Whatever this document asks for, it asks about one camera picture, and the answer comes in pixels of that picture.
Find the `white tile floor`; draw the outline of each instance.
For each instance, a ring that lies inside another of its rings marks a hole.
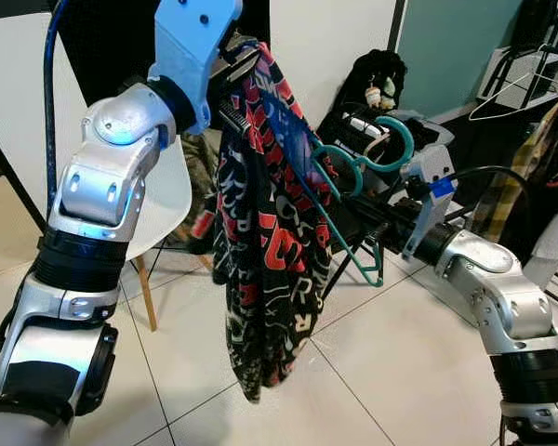
[[[193,257],[162,260],[152,277],[155,333],[142,299],[132,298],[140,296],[136,277],[125,271],[112,320],[121,332],[113,377],[99,410],[75,421],[73,446],[495,440],[498,387],[479,335],[420,284],[420,264],[388,255],[382,288],[364,285],[349,266],[294,374],[251,405],[227,357],[224,289]],[[27,267],[0,274],[0,319]]]

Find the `wire hanger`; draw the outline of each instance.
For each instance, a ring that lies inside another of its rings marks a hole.
[[[544,47],[544,45],[540,46],[539,49],[538,49],[538,52],[541,52],[541,49],[542,49],[543,47]],[[507,112],[507,113],[496,114],[496,115],[493,115],[493,116],[482,116],[482,117],[478,117],[478,118],[473,117],[479,110],[481,110],[483,107],[485,107],[486,104],[488,104],[488,103],[491,102],[492,100],[495,100],[496,97],[498,97],[499,95],[501,95],[502,93],[504,93],[504,92],[505,92],[506,90],[508,90],[509,88],[512,88],[513,86],[516,86],[517,84],[519,84],[521,81],[523,81],[525,78],[527,78],[527,77],[529,77],[529,76],[537,77],[537,79],[536,79],[536,81],[535,81],[536,84],[535,84],[534,88],[532,89],[532,91],[531,91],[531,93],[530,93],[530,95],[529,95],[529,99],[527,100],[527,103],[529,103],[529,101],[530,101],[531,98],[533,97],[533,92],[536,90],[536,88],[537,88],[537,86],[538,86],[539,79],[544,79],[544,80],[546,80],[546,81],[550,81],[550,82],[552,82],[553,84],[557,84],[557,85],[558,85],[558,80],[552,79],[552,78],[550,78],[550,77],[548,77],[548,76],[544,76],[543,74],[541,74],[541,72],[536,72],[535,70],[531,70],[531,71],[529,71],[529,72],[526,72],[523,76],[519,77],[517,80],[515,80],[515,81],[511,82],[510,84],[506,85],[506,86],[505,86],[504,88],[502,88],[496,95],[491,96],[491,97],[488,98],[485,102],[483,102],[482,104],[478,105],[475,109],[473,109],[472,112],[471,112],[470,115],[469,115],[469,120],[470,120],[471,122],[474,122],[474,121],[485,121],[485,120],[488,120],[488,119],[503,118],[503,117],[505,117],[505,116],[511,116],[511,115],[513,115],[513,114],[515,114],[515,113],[524,112],[525,110],[529,110],[529,109],[533,108],[534,106],[531,106],[531,107],[530,107],[530,106],[528,106],[528,105],[525,105],[524,107],[521,107],[520,109],[513,110],[513,111],[509,111],[509,112]]]

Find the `white chair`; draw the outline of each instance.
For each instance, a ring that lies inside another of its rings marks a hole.
[[[47,193],[42,66],[49,20],[49,13],[0,19],[0,150],[43,217]],[[54,96],[60,175],[80,148],[80,123],[86,112],[60,39],[54,58]],[[157,320],[142,254],[174,230],[190,209],[190,179],[179,138],[162,152],[146,183],[144,204],[126,260],[137,260],[149,323],[154,331]]]

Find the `hanging clothes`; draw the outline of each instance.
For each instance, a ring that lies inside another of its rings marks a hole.
[[[558,101],[540,121],[537,129],[519,148],[512,160],[512,170],[529,178],[553,143],[551,129],[558,118]],[[509,219],[521,187],[512,178],[497,174],[482,196],[465,228],[497,243]]]
[[[273,127],[266,98],[278,98],[303,120],[301,108],[268,48],[260,44],[259,52],[231,97],[251,127],[246,138],[223,132],[214,243],[214,277],[226,283],[230,360],[252,402],[261,386],[275,386],[292,371],[323,309],[331,260],[326,222],[284,155],[290,139],[307,136]],[[328,203],[325,183],[309,186]]]

